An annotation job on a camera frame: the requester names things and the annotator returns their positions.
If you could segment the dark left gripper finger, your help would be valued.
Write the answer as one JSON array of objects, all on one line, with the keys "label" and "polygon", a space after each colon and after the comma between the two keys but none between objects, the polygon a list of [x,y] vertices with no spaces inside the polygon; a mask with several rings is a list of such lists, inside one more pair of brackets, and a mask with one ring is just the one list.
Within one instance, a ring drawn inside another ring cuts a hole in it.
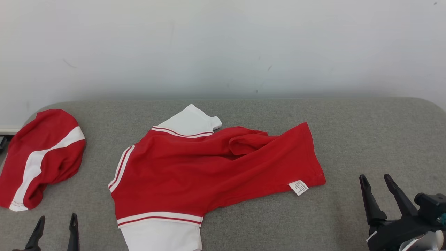
[{"label": "dark left gripper finger", "polygon": [[67,251],[80,251],[78,217],[76,213],[72,213],[71,215],[69,231],[70,231],[70,238]]},{"label": "dark left gripper finger", "polygon": [[36,224],[25,248],[24,251],[41,251],[39,246],[39,240],[43,236],[44,226],[45,226],[46,217],[41,216]]}]

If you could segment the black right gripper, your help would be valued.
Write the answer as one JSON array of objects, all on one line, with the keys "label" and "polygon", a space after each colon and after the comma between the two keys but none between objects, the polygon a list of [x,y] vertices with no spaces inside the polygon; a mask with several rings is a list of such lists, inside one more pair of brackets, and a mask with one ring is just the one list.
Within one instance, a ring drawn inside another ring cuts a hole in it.
[{"label": "black right gripper", "polygon": [[370,235],[366,240],[369,251],[396,251],[405,241],[420,237],[428,232],[446,231],[446,229],[432,226],[420,218],[417,208],[389,174],[384,175],[384,181],[389,192],[395,198],[401,213],[401,219],[386,221],[387,215],[376,202],[366,176],[361,174],[359,181],[366,219],[370,226]]}]

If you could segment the red shorts with white stripe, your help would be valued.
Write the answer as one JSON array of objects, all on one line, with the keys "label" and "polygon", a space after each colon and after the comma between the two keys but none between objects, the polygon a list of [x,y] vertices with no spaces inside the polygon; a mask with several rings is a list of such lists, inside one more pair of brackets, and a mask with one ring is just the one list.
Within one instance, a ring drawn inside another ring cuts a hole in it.
[{"label": "red shorts with white stripe", "polygon": [[38,112],[9,144],[0,173],[0,207],[15,212],[37,207],[47,185],[78,172],[85,144],[72,115],[61,109]]}]

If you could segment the red jersey with white sleeves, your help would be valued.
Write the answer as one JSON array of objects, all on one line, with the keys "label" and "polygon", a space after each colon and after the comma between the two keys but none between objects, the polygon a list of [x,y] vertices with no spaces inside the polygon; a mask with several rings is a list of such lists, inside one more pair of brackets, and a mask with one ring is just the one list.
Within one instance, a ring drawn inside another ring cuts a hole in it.
[{"label": "red jersey with white sleeves", "polygon": [[221,126],[191,104],[123,152],[108,187],[129,251],[201,251],[206,213],[325,184],[307,123],[278,136]]}]

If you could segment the grey fabric sofa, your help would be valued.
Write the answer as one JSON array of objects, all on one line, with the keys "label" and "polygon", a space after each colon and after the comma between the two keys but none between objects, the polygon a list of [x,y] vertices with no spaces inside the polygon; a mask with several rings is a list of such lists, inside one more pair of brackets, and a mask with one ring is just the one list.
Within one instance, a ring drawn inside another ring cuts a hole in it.
[{"label": "grey fabric sofa", "polygon": [[52,104],[79,122],[86,148],[79,172],[50,185],[37,208],[0,208],[0,251],[25,247],[41,216],[39,246],[67,251],[72,213],[81,251],[127,251],[107,184],[123,151],[189,104],[223,127],[280,135],[307,121],[326,184],[301,196],[278,193],[219,208],[204,217],[203,251],[368,251],[369,227],[359,176],[365,174],[380,208],[400,218],[384,174],[412,200],[446,195],[446,113],[417,98],[95,100]]}]

